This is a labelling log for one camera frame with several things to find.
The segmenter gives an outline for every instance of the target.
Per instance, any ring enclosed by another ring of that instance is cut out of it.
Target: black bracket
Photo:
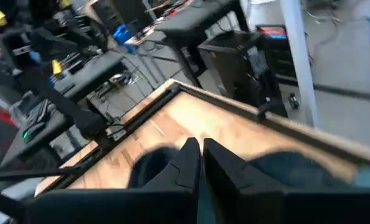
[[[280,106],[282,104],[283,104],[282,101],[275,99],[275,98],[271,98],[269,102],[267,102],[264,105],[259,106],[259,112],[257,113],[257,121],[261,122],[265,120],[267,118],[265,115],[266,112],[271,111],[275,107]]]
[[[53,177],[58,175],[69,175],[80,170],[83,164],[77,164],[72,167],[63,167],[48,170],[20,170],[12,172],[0,172],[0,181],[22,181],[29,178]]]

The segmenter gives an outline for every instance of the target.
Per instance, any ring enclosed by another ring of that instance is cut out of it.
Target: computer mouse
[[[37,123],[23,132],[24,143],[32,141],[43,129],[45,128],[45,122]]]

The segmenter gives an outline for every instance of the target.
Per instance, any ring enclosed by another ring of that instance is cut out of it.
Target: black plastic cover
[[[200,163],[199,143],[188,139],[144,187],[53,190],[28,206],[28,223],[196,223]]]
[[[287,187],[213,139],[204,141],[204,158],[218,223],[355,223],[370,219],[370,189]]]

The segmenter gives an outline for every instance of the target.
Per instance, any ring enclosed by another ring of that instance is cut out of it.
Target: computer tower
[[[198,48],[221,95],[255,107],[282,101],[277,78],[266,63],[261,33],[225,32]],[[283,103],[271,111],[287,117]]]
[[[153,23],[153,18],[150,16],[149,12],[146,10],[145,5],[142,0],[106,0],[113,7],[113,10],[117,16],[120,18],[124,24],[129,24],[132,21],[137,20],[139,24],[139,29],[142,30],[145,27]]]

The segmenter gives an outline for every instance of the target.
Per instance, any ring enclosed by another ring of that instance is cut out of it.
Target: blue object
[[[287,39],[287,36],[284,35],[284,34],[267,34],[269,37],[273,38],[273,39]]]
[[[117,27],[116,32],[113,34],[113,37],[117,41],[118,44],[124,45],[125,49],[127,50],[128,53],[132,54],[133,53],[133,47],[138,48],[138,46],[129,46],[125,44],[127,40],[131,39],[131,35],[128,32],[128,30],[125,29],[125,25],[122,24]]]

